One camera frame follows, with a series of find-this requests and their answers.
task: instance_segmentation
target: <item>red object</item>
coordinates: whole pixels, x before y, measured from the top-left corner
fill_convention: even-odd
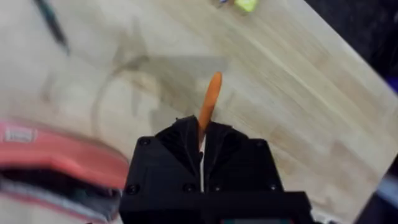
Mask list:
[[[51,169],[84,182],[123,189],[128,160],[105,144],[0,122],[0,167]]]

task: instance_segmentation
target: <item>black screw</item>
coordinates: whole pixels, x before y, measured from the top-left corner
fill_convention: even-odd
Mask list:
[[[150,139],[149,138],[140,138],[140,140],[138,141],[138,143],[141,146],[147,146],[150,144]]]
[[[191,193],[191,192],[194,192],[194,191],[196,191],[196,186],[195,186],[195,184],[184,184],[184,186],[182,187],[182,190],[184,191],[184,192],[188,192],[188,193]]]
[[[126,194],[128,195],[138,194],[139,189],[140,189],[139,184],[128,185],[126,188]]]

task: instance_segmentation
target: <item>screw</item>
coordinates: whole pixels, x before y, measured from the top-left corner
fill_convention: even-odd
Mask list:
[[[214,187],[214,191],[215,191],[215,192],[220,192],[220,191],[221,191],[221,187],[220,187],[220,186]]]
[[[184,186],[182,187],[182,190],[188,193],[192,193],[196,191],[196,189],[197,188],[195,187],[195,184],[184,184]]]
[[[126,188],[126,193],[128,195],[135,195],[138,194],[139,189],[140,189],[139,184],[129,185]]]
[[[150,144],[150,139],[149,138],[140,138],[138,142],[141,146],[147,146]]]

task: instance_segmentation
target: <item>wooden table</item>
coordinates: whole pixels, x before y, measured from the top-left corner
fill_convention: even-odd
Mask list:
[[[397,98],[303,0],[263,0],[246,16],[207,0],[50,3],[69,57],[32,1],[0,1],[2,118],[98,138],[131,157],[138,137],[197,114],[219,70],[214,120],[267,139],[285,188],[305,190],[317,217],[344,223],[398,151]],[[0,208],[5,223],[79,223],[5,198]]]

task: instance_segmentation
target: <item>pen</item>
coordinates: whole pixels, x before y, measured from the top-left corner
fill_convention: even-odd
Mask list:
[[[45,0],[34,0],[34,2],[39,8],[41,15],[44,17],[45,22],[47,23],[47,26],[50,29],[50,32],[55,38],[55,41],[57,41],[66,50],[67,54],[69,55],[70,49],[68,46],[68,42],[61,30],[61,27],[55,16],[54,10],[47,2],[45,2]]]

